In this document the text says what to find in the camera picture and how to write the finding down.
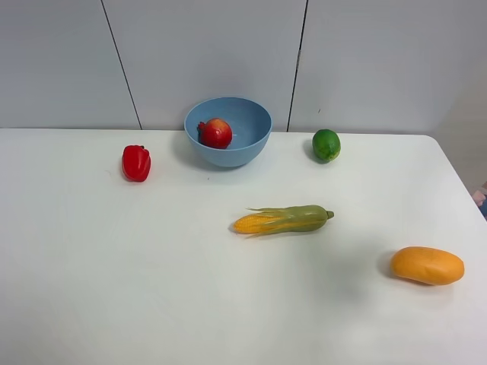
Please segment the pink object at table edge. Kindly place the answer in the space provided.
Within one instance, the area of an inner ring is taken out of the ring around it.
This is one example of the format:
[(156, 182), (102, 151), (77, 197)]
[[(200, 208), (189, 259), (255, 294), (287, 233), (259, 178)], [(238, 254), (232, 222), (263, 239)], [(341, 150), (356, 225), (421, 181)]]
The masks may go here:
[(479, 187), (472, 194), (473, 201), (479, 208), (482, 216), (487, 218), (487, 182), (484, 182), (481, 187)]

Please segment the orange mango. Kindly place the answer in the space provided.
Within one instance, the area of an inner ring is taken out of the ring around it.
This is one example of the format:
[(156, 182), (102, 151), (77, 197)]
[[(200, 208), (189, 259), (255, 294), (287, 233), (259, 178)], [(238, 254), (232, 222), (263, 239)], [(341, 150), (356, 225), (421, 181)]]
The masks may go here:
[(444, 250), (409, 246), (397, 251), (390, 270), (398, 278), (441, 286), (459, 281), (465, 272), (463, 260)]

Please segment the corn cob with husk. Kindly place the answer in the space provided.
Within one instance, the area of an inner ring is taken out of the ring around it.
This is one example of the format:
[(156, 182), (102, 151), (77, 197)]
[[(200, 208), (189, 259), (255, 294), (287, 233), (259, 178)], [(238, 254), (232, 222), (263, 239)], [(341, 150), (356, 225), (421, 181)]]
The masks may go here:
[(308, 233), (319, 230), (335, 216), (333, 211), (319, 205), (249, 208), (249, 211), (253, 213), (237, 219), (231, 225), (235, 233), (252, 236)]

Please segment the red bell pepper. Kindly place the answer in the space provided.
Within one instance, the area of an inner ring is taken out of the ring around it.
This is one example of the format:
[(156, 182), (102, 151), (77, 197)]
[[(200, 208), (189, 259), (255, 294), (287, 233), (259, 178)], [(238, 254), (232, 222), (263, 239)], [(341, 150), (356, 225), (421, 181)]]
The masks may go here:
[(123, 150), (122, 171), (128, 181), (142, 183), (151, 169), (149, 150), (143, 145), (128, 145)]

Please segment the blue plastic bowl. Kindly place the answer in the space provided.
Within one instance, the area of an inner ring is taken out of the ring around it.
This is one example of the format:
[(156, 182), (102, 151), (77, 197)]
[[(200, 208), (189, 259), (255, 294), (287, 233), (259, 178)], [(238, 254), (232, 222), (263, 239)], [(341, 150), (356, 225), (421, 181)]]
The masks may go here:
[(186, 115), (184, 130), (196, 153), (224, 168), (241, 167), (266, 145), (273, 122), (258, 103), (239, 97), (203, 101)]

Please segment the red pomegranate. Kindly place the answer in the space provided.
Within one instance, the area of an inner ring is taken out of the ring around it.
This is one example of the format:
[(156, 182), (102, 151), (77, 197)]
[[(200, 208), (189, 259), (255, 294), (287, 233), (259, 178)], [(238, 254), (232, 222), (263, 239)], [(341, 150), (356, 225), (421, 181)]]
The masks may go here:
[(219, 118), (200, 122), (197, 131), (199, 142), (209, 148), (226, 149), (233, 138), (231, 127)]

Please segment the green lime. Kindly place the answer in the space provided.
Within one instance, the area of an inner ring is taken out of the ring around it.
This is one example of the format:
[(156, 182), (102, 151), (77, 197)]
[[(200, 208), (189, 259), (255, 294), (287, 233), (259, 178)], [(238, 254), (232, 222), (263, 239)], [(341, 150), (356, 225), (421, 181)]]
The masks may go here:
[(339, 156), (341, 141), (333, 130), (321, 129), (312, 138), (312, 148), (318, 160), (329, 163)]

